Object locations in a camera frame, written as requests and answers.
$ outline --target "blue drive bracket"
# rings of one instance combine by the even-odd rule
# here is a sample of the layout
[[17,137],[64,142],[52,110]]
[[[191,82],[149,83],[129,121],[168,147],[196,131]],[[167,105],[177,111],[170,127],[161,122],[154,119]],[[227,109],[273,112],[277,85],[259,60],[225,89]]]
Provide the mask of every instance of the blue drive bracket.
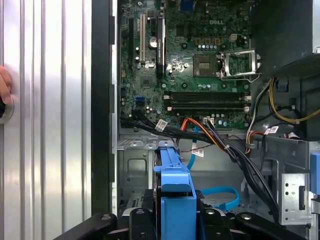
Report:
[[[161,239],[196,240],[197,195],[190,171],[180,161],[174,148],[159,148],[161,166]],[[188,196],[165,196],[169,193],[189,193]]]
[[312,153],[310,156],[310,190],[320,195],[320,153]]

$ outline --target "chip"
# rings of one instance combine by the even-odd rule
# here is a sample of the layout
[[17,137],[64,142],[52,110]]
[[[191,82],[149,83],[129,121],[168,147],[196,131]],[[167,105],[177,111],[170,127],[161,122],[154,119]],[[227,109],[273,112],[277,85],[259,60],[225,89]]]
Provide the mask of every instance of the chip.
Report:
[[195,44],[196,44],[196,45],[201,44],[201,40],[200,40],[200,38],[196,38],[196,39],[195,39]]
[[147,17],[150,17],[150,18],[153,18],[153,17],[155,16],[155,11],[153,11],[153,10],[148,10],[148,11],[146,12],[146,16],[147,16]]
[[214,44],[215,44],[215,45],[221,45],[221,40],[220,40],[220,38],[215,38],[215,39],[214,39]]
[[193,76],[213,77],[216,75],[216,58],[214,55],[195,55],[193,57]]
[[175,35],[177,37],[184,37],[185,36],[185,26],[177,25],[175,28]]
[[148,89],[152,87],[152,78],[149,76],[141,77],[141,87],[144,89]]

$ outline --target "yellow wire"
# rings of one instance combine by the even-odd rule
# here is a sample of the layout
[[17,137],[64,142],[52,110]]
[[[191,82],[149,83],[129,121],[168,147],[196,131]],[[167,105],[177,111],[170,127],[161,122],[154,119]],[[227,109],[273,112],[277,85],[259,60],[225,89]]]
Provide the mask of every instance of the yellow wire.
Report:
[[274,114],[279,119],[281,119],[282,121],[295,124],[295,123],[299,123],[299,122],[303,122],[303,121],[309,120],[309,119],[313,118],[314,116],[320,114],[320,108],[319,108],[317,111],[311,113],[310,115],[308,115],[306,117],[303,117],[303,118],[298,118],[298,119],[291,119],[291,118],[287,118],[287,117],[284,117],[284,116],[280,115],[276,110],[276,106],[275,106],[275,102],[274,102],[274,84],[275,84],[275,79],[272,78],[269,83],[270,83],[269,101],[270,101],[271,108],[272,108]]

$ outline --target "cpu socket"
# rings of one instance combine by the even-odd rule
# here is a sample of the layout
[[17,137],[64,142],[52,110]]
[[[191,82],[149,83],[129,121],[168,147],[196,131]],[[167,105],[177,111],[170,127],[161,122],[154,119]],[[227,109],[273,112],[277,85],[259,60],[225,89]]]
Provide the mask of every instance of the cpu socket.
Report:
[[216,57],[214,55],[195,55],[193,57],[193,76],[216,76]]

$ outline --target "green circuit board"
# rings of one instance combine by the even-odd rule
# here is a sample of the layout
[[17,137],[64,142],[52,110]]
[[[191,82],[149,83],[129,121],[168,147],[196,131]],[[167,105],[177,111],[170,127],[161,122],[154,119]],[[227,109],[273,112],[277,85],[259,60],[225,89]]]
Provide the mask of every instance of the green circuit board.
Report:
[[[250,95],[250,84],[246,80],[225,81],[207,74],[219,67],[218,53],[250,48],[250,6],[246,1],[234,2],[198,0],[190,11],[181,10],[180,0],[167,0],[165,8],[161,8],[161,0],[127,0],[123,3],[120,23],[120,112],[123,117],[130,118],[133,111],[140,109],[151,121],[156,123],[163,119],[176,127],[180,126],[183,117],[201,120],[207,116],[214,117],[218,129],[248,127],[244,111],[179,112],[168,111],[164,104],[167,92]],[[160,78],[157,75],[158,48],[155,47],[159,17],[165,19],[165,73]],[[143,64],[139,58],[142,19],[145,21]],[[230,59],[231,73],[245,72],[249,67],[249,56]],[[137,104],[137,98],[144,98],[144,104]]]

